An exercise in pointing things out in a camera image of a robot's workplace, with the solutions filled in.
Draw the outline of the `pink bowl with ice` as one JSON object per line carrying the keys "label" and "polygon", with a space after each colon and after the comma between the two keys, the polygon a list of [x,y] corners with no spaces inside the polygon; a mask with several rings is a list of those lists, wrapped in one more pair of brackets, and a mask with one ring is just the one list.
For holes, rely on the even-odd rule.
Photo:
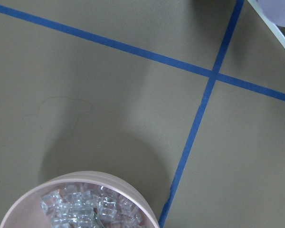
{"label": "pink bowl with ice", "polygon": [[126,181],[99,171],[78,171],[53,178],[25,193],[8,210],[1,228],[48,228],[50,221],[40,206],[40,198],[55,189],[64,187],[67,182],[96,184],[114,190],[135,203],[143,212],[147,228],[158,228],[154,212],[142,194]]}

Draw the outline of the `purple pastel cup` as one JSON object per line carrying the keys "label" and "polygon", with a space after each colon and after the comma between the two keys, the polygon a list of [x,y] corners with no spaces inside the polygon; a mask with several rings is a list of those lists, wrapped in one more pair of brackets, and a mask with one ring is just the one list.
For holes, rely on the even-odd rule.
{"label": "purple pastel cup", "polygon": [[257,3],[267,19],[285,27],[285,0],[258,0]]}

